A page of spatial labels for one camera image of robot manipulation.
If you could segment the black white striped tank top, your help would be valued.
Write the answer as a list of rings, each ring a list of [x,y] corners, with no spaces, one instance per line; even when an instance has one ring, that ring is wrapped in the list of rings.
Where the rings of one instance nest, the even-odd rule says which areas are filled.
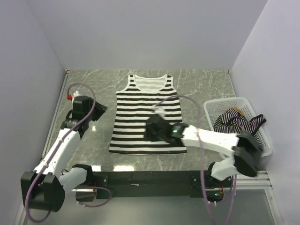
[[[164,141],[144,138],[146,120],[154,115],[154,105],[166,110],[170,124],[182,122],[180,101],[173,86],[173,77],[163,75],[145,78],[129,75],[126,87],[116,93],[117,109],[109,152],[128,155],[185,154],[187,148],[173,148]]]

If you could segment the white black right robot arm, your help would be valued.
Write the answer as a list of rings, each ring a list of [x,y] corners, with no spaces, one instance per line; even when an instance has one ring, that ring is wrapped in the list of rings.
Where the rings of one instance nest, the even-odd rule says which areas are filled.
[[[263,149],[258,141],[247,131],[238,134],[208,131],[185,123],[171,125],[160,115],[154,114],[146,120],[144,137],[147,141],[164,141],[173,148],[200,147],[222,153],[226,159],[215,162],[206,175],[206,183],[218,186],[233,175],[247,177],[258,175],[258,166]]]

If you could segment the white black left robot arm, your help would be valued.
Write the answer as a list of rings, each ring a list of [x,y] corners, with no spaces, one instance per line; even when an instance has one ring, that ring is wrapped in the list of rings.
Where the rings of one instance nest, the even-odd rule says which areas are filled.
[[[32,172],[25,172],[21,177],[26,210],[57,212],[66,194],[78,186],[89,188],[94,182],[90,165],[76,164],[66,174],[61,173],[88,130],[89,122],[99,120],[107,107],[88,96],[75,97],[72,104],[73,108],[62,122],[58,137],[47,155]]]

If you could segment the purple striped tank top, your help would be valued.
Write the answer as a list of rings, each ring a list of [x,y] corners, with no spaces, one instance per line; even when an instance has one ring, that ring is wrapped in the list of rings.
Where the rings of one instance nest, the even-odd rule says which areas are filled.
[[[240,134],[241,131],[249,132],[262,146],[262,142],[257,135],[259,128],[266,122],[266,118],[260,114],[247,120],[245,115],[241,115],[232,108],[229,108],[225,113],[218,116],[216,119],[213,130],[219,133],[236,133]]]

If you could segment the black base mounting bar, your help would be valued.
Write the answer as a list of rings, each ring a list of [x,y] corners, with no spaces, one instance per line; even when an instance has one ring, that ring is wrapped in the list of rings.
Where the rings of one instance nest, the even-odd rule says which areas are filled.
[[[94,172],[91,182],[79,188],[91,189],[96,199],[112,197],[189,196],[202,198],[200,171]]]

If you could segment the white plastic laundry basket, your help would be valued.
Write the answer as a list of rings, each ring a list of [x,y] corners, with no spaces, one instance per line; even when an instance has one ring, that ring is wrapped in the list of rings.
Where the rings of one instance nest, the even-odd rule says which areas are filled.
[[[244,97],[229,97],[208,100],[203,104],[209,126],[220,133],[249,132],[263,149],[263,157],[272,154],[269,140],[263,130],[264,115],[257,115]]]

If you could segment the orange garment in basket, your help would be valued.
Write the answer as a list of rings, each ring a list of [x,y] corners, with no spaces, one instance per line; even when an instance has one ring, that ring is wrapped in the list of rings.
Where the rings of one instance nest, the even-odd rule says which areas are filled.
[[[232,110],[235,110],[239,114],[244,115],[244,112],[241,109],[239,109],[239,108],[233,107]]]

